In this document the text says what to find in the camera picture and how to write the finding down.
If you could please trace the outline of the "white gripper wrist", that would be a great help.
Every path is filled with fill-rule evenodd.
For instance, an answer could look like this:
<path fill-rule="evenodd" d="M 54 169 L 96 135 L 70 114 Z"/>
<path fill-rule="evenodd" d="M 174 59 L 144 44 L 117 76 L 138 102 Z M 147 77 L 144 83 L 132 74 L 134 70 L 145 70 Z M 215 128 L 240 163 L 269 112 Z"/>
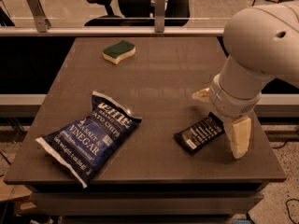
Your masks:
<path fill-rule="evenodd" d="M 249 149 L 251 135 L 251 118 L 246 115 L 253 110 L 261 96 L 259 92 L 251 99 L 234 98 L 223 89 L 220 76 L 216 75 L 209 88 L 195 92 L 192 98 L 202 103 L 211 102 L 222 116 L 227 117 L 224 119 L 224 131 L 234 158 L 240 159 Z"/>

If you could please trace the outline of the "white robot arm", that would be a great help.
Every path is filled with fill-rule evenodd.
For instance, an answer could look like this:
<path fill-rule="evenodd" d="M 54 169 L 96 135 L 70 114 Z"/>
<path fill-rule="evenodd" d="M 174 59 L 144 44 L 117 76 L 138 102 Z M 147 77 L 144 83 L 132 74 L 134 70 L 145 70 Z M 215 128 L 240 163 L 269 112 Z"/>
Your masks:
<path fill-rule="evenodd" d="M 210 86 L 192 98 L 210 103 L 223 116 L 235 158 L 249 149 L 249 113 L 262 89 L 280 78 L 292 85 L 299 77 L 299 2 L 248 7 L 226 24 L 223 44 L 229 56 Z"/>

